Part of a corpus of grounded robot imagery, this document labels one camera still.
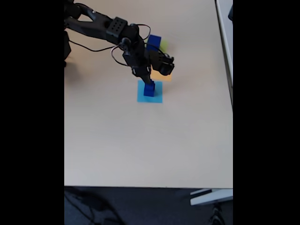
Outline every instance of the table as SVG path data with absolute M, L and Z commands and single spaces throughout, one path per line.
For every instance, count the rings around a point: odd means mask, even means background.
M 151 26 L 169 42 L 175 69 L 163 83 L 162 104 L 138 103 L 130 68 L 115 63 L 109 50 L 71 44 L 64 77 L 65 186 L 232 188 L 233 110 L 215 2 L 81 2 Z M 68 33 L 93 49 L 111 46 Z M 121 51 L 115 55 L 122 60 Z
M 233 0 L 216 0 L 223 43 L 226 51 L 231 83 L 233 85 L 233 22 L 228 18 Z

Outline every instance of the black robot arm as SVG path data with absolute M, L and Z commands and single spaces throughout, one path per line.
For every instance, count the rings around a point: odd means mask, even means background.
M 118 17 L 111 19 L 84 4 L 74 4 L 73 1 L 64 0 L 64 28 L 115 44 L 124 51 L 123 58 L 131 67 L 132 73 L 136 77 L 142 78 L 145 83 L 151 82 L 151 65 L 162 75 L 169 75 L 172 72 L 174 58 L 162 54 L 160 51 L 150 50 L 148 52 L 136 24 L 128 25 L 126 20 Z M 81 15 L 89 17 L 92 22 L 79 21 L 78 18 Z

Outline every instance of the black cable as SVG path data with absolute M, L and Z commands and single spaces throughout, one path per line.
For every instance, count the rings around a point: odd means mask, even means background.
M 74 41 L 69 40 L 69 42 L 71 42 L 71 43 L 73 43 L 73 44 L 75 44 L 75 45 L 79 45 L 80 47 L 85 48 L 85 49 L 90 50 L 90 51 L 95 52 L 95 53 L 101 52 L 101 51 L 104 51 L 104 50 L 111 49 L 111 48 L 115 47 L 115 45 L 114 45 L 114 46 L 111 46 L 111 47 L 108 47 L 108 48 L 104 48 L 104 49 L 100 49 L 100 50 L 93 50 L 93 49 L 90 49 L 90 48 L 88 48 L 88 47 L 85 47 L 84 45 L 81 45 L 81 44 L 79 44 L 79 43 L 76 43 L 76 42 L 74 42 Z
M 142 23 L 140 23 L 140 24 L 136 24 L 137 26 L 145 26 L 145 27 L 148 27 L 149 28 L 149 33 L 148 33 L 148 36 L 147 37 L 145 37 L 144 39 L 143 39 L 143 41 L 144 40 L 146 40 L 149 36 L 150 36 L 150 33 L 151 33 L 151 27 L 150 26 L 148 26 L 148 25 L 146 25 L 146 24 L 142 24 Z
M 157 48 L 155 45 L 151 45 L 151 44 L 147 44 L 147 43 L 145 43 L 145 45 L 150 45 L 150 46 L 156 48 L 158 51 L 160 51 L 163 55 L 165 55 L 165 53 L 163 51 L 161 51 L 159 48 Z
M 126 64 L 124 64 L 124 63 L 121 63 L 121 62 L 117 61 L 116 58 L 113 56 L 113 51 L 114 51 L 116 48 L 119 48 L 119 46 L 116 45 L 115 47 L 113 47 L 113 48 L 111 49 L 111 56 L 112 56 L 112 58 L 116 61 L 116 63 L 118 63 L 118 64 L 120 64 L 120 65 L 122 65 L 122 66 L 125 66 L 125 67 L 129 67 L 129 65 L 126 65 Z
M 147 37 L 145 37 L 145 38 L 143 39 L 143 40 L 146 40 L 146 39 L 150 36 L 150 33 L 151 33 L 151 27 L 148 26 L 148 25 L 146 25 L 146 24 L 142 24 L 142 23 L 136 24 L 136 25 L 137 25 L 137 26 L 145 26 L 145 27 L 148 27 L 148 28 L 149 28 L 149 33 L 148 33 Z M 85 48 L 85 49 L 87 49 L 87 50 L 90 50 L 91 52 L 95 52 L 95 53 L 101 52 L 101 51 L 105 51 L 105 50 L 108 50 L 108 49 L 111 49 L 111 48 L 115 47 L 115 45 L 114 45 L 114 46 L 111 46 L 111 47 L 108 47 L 108 48 L 103 48 L 103 49 L 99 49 L 99 50 L 93 50 L 93 49 L 90 49 L 90 48 L 88 48 L 88 47 L 86 47 L 86 46 L 84 46 L 84 45 L 81 45 L 81 44 L 79 44 L 79 43 L 76 43 L 76 42 L 74 42 L 74 41 L 69 40 L 69 42 L 71 42 L 71 43 L 73 43 L 73 44 L 75 44 L 75 45 L 78 45 L 78 46 L 80 46 L 80 47 L 82 47 L 82 48 Z
M 91 213 L 91 215 L 92 215 L 92 221 L 95 221 L 95 214 L 94 214 L 94 212 L 93 212 L 93 209 L 92 209 L 91 207 L 89 207 L 89 209 L 90 209 L 90 213 Z
M 77 205 L 71 202 L 71 200 L 66 196 L 66 194 L 65 194 L 65 198 L 74 208 L 76 208 L 81 214 L 83 214 L 84 217 L 86 217 L 92 224 L 101 225 L 99 223 L 95 223 L 94 220 L 92 220 L 88 215 L 86 215 Z

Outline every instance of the blue square pad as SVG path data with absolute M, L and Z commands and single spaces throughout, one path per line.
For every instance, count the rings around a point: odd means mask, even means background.
M 137 82 L 137 102 L 163 102 L 163 83 L 161 81 L 155 81 L 154 97 L 144 96 L 144 81 Z

